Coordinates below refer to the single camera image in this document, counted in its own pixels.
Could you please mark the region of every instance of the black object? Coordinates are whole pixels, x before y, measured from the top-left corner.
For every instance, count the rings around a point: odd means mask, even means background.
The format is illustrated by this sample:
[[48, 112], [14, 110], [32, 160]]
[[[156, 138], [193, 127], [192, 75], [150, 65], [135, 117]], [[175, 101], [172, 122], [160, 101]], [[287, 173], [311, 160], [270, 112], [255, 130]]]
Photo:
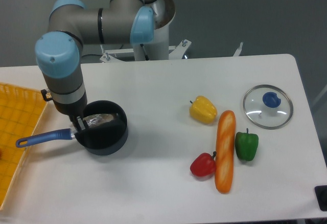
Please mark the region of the black object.
[[127, 118], [124, 110], [111, 101], [95, 101], [86, 106], [84, 117], [95, 114], [118, 114], [114, 120], [75, 134], [77, 141], [95, 155], [109, 155], [118, 151], [128, 137]]
[[317, 186], [315, 192], [320, 209], [327, 211], [327, 186]]

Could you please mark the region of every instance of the white table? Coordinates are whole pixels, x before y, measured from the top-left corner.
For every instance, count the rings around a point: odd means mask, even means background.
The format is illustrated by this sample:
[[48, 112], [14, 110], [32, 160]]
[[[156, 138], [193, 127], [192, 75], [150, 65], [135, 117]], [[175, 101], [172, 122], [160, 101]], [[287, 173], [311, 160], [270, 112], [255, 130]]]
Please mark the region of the white table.
[[[248, 56], [82, 65], [88, 101], [111, 100], [126, 112], [129, 137], [121, 150], [95, 156], [77, 141], [34, 146], [0, 214], [1, 223], [213, 223], [326, 217], [314, 187], [327, 169], [295, 59]], [[0, 81], [43, 89], [37, 66], [0, 68]], [[252, 124], [244, 94], [271, 84], [293, 101], [278, 130]], [[214, 179], [197, 181], [190, 164], [215, 149], [217, 123], [189, 116], [190, 100], [208, 97], [219, 114], [231, 109], [237, 131], [260, 138], [254, 161], [235, 155], [229, 194]], [[67, 128], [52, 102], [39, 132]]]

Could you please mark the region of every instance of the blue pot handle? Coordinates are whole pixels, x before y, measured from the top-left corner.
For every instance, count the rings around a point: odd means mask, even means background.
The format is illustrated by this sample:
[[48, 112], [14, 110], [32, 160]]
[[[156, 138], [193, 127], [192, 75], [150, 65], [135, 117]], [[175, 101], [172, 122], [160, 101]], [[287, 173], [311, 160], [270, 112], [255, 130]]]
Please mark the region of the blue pot handle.
[[72, 134], [70, 128], [59, 129], [47, 133], [41, 133], [35, 136], [21, 138], [16, 141], [16, 147], [23, 148], [23, 147], [32, 146], [47, 141], [71, 140], [71, 139], [72, 139]]

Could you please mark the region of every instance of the cable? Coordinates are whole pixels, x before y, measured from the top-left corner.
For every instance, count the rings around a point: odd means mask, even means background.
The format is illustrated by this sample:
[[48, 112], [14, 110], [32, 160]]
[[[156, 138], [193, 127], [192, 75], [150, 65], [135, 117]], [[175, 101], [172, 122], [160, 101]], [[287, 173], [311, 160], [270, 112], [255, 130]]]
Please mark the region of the cable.
[[88, 57], [88, 56], [102, 56], [103, 54], [85, 54], [85, 55], [82, 55], [81, 58], [84, 58], [84, 57]]

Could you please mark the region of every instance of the yellow crate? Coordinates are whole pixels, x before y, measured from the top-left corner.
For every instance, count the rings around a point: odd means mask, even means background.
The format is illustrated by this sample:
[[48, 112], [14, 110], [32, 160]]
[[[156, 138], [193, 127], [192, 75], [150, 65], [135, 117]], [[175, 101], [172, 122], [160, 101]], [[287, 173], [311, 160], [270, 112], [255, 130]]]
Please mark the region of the yellow crate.
[[16, 141], [33, 134], [45, 107], [40, 91], [0, 82], [0, 210], [29, 151]]

